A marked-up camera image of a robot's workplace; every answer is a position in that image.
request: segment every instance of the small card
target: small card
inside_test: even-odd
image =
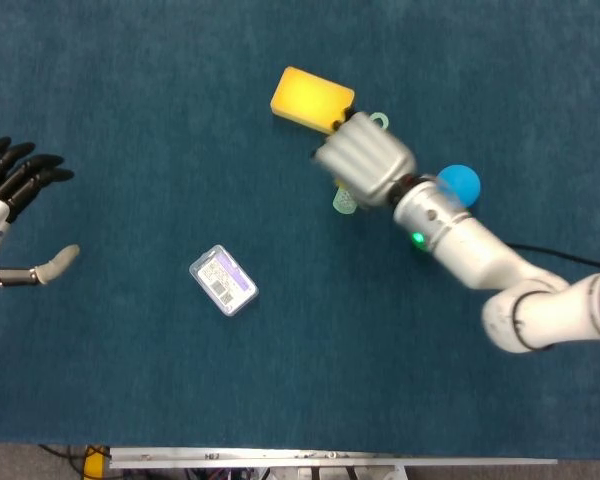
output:
[[[258,287],[222,245],[189,267],[189,273],[227,316],[235,315],[258,295]]]

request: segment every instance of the robotic hand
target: robotic hand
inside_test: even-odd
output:
[[[600,340],[600,274],[569,286],[522,259],[443,185],[417,175],[409,149],[365,113],[335,126],[314,158],[359,204],[393,207],[394,221],[417,235],[467,287],[502,290],[482,310],[496,345],[521,353],[569,340]]]
[[[9,174],[15,163],[35,148],[33,143],[9,148],[10,143],[10,138],[0,139],[0,245],[11,224],[42,188],[73,178],[70,170],[57,168],[64,161],[61,157],[44,154],[29,158]],[[77,245],[70,245],[44,265],[0,269],[0,287],[46,284],[61,275],[79,252]]]

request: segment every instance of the blue table surface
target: blue table surface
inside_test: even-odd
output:
[[[502,352],[491,293],[336,213],[269,109],[287,65],[475,169],[502,239],[600,260],[600,1],[0,1],[0,136],[76,172],[0,264],[82,247],[0,291],[0,441],[600,458],[600,343]],[[234,318],[188,273],[215,244],[260,288]]]

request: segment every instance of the green led light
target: green led light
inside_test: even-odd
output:
[[[411,234],[411,241],[420,250],[427,249],[427,241],[425,240],[424,235],[422,235],[420,232],[415,232]]]

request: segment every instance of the barcode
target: barcode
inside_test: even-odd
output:
[[[222,284],[216,280],[215,282],[213,282],[211,284],[211,288],[213,289],[214,292],[216,292],[216,295],[220,296],[225,292],[225,288],[222,286]]]
[[[233,297],[229,292],[225,293],[222,297],[220,297],[220,301],[225,305],[233,300]]]

